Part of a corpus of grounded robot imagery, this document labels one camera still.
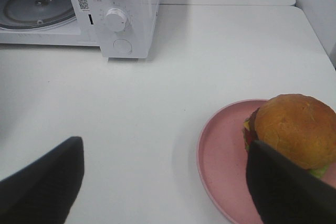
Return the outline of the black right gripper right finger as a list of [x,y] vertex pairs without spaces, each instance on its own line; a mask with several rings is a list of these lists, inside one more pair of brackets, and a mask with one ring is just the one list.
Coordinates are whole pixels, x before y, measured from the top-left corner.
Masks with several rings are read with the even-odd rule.
[[246,182],[263,223],[335,223],[335,188],[262,141],[250,145]]

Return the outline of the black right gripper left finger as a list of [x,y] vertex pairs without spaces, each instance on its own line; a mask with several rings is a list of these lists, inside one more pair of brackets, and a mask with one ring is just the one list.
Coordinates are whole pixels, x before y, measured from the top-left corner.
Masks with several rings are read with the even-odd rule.
[[70,137],[1,180],[1,223],[65,223],[84,173],[83,140]]

